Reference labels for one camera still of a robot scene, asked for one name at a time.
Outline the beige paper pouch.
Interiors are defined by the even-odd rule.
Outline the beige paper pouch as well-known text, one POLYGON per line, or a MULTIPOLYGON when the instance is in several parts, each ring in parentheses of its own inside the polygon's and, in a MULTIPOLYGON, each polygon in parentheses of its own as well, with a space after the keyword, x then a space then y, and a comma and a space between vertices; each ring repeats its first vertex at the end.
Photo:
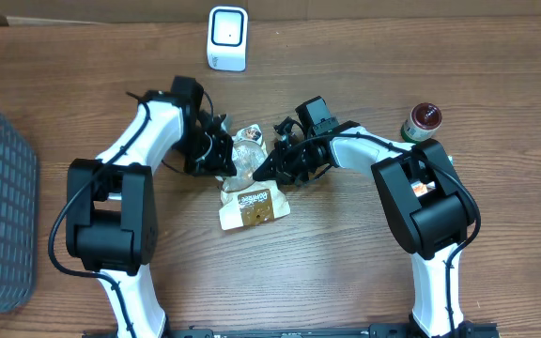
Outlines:
POLYGON ((240 129, 232 137, 232 161, 237 174, 217 177, 222 182, 219 210, 224 231, 272 222, 287 216, 290 205, 273 180, 255 181, 254 171, 268 157, 263 133, 258 124, 240 129))

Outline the orange Kleenex tissue pack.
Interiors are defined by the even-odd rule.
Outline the orange Kleenex tissue pack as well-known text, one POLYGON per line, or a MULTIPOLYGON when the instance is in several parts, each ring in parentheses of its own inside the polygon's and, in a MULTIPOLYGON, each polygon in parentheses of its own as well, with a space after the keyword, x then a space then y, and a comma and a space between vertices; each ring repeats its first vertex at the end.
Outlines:
POLYGON ((421 197, 429 192, 432 192, 436 189, 436 183, 431 181, 429 183, 423 183, 421 181, 416 181, 411 184, 412 190, 416 197, 421 197))

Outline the jar with dark red lid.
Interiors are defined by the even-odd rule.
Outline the jar with dark red lid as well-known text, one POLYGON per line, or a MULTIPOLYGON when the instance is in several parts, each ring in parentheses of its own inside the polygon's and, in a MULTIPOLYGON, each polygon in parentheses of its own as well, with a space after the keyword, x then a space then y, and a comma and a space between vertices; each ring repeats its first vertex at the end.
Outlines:
POLYGON ((431 138, 442 123, 442 113, 436 105, 423 102, 416 105, 402 124, 400 133, 406 142, 418 144, 431 138))

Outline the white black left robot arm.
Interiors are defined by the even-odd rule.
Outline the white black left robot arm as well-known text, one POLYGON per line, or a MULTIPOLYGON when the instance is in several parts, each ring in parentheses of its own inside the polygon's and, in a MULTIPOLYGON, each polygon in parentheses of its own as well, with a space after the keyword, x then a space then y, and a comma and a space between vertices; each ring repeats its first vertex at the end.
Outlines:
POLYGON ((66 247, 81 278, 97 280, 116 317, 115 337, 168 337, 170 323, 157 300, 150 262, 158 215, 153 176, 165 155, 184 157, 193 177, 233 177, 233 141, 224 117, 205 111, 204 87, 177 76, 169 90, 137 97, 137 113, 122 135, 94 160, 69 167, 67 203, 53 229, 66 227, 66 247))

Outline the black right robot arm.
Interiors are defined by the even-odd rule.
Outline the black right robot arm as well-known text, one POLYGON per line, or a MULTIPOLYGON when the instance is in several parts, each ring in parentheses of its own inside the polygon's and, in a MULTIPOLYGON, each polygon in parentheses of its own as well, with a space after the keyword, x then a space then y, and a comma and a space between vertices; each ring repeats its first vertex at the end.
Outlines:
POLYGON ((303 185, 329 168, 371 177, 396 242, 410 254, 415 301, 412 333, 461 337, 464 316, 458 302, 462 251, 481 225, 478 206, 462 185, 442 145, 393 142, 360 124, 340 123, 325 100, 314 97, 275 130, 273 151, 254 172, 256 181, 303 185))

